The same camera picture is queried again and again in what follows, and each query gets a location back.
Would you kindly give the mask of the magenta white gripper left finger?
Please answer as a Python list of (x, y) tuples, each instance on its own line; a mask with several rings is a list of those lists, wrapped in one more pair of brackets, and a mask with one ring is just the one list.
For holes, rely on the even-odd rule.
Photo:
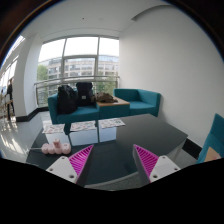
[(47, 171), (75, 184), (85, 184), (91, 165), (94, 146), (90, 145), (70, 157), (61, 156)]

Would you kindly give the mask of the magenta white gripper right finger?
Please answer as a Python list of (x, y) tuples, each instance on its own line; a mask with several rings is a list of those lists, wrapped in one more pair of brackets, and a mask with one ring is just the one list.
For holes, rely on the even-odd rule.
[(152, 183), (180, 170), (167, 156), (157, 156), (136, 144), (133, 145), (133, 158), (142, 183)]

